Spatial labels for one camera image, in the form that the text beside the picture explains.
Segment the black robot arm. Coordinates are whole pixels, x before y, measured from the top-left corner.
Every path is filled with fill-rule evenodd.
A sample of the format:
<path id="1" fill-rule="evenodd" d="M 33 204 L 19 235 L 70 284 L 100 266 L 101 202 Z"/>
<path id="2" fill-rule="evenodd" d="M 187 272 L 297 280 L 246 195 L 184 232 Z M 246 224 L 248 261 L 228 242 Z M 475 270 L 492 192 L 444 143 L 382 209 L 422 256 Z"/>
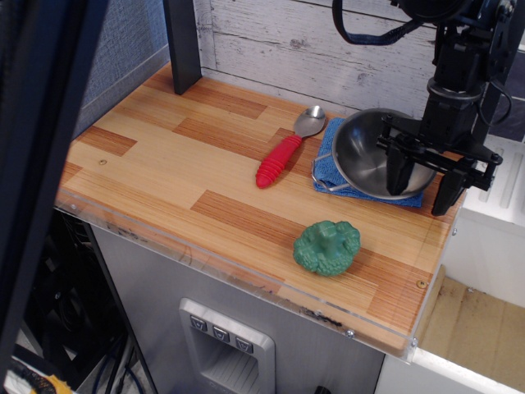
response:
<path id="1" fill-rule="evenodd" d="M 487 190 L 502 159 L 484 139 L 524 27 L 520 1 L 401 1 L 409 22 L 381 36 L 345 31 L 343 6 L 333 4 L 336 28 L 353 44 L 392 44 L 424 23 L 454 22 L 488 30 L 486 67 L 456 66 L 488 83 L 467 100 L 479 102 L 473 135 L 417 137 L 404 153 L 445 174 L 436 211 L 451 207 L 468 187 Z M 104 1 L 4 1 L 1 4 L 1 361 L 12 353 L 15 326 L 29 294 L 51 217 L 72 131 L 96 52 Z"/>

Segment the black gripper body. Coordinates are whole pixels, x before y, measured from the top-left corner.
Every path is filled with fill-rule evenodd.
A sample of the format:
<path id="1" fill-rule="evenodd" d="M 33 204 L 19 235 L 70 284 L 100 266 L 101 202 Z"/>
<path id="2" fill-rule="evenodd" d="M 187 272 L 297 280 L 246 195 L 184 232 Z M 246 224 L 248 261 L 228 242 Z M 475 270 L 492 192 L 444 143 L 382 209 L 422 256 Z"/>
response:
<path id="1" fill-rule="evenodd" d="M 457 92 L 429 80 L 427 90 L 429 98 L 423 118 L 383 117 L 383 131 L 377 146 L 384 149 L 386 155 L 391 145 L 397 146 L 410 155 L 415 164 L 434 172 L 446 174 L 455 169 L 467 172 L 466 188 L 488 190 L 503 158 L 473 136 L 477 121 L 491 125 L 482 115 L 486 85 L 477 83 L 470 90 Z"/>

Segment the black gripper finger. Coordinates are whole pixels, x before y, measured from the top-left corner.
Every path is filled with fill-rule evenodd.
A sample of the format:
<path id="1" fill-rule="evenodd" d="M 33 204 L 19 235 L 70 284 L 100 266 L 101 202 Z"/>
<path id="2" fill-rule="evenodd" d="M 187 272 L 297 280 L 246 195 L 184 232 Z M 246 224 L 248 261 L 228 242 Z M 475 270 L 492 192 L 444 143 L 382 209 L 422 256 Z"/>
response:
<path id="1" fill-rule="evenodd" d="M 391 195 L 401 195 L 407 189 L 415 162 L 406 152 L 391 145 L 387 150 L 386 188 Z"/>
<path id="2" fill-rule="evenodd" d="M 469 183 L 467 172 L 455 169 L 447 172 L 441 179 L 431 210 L 433 216 L 444 216 L 452 207 Z"/>

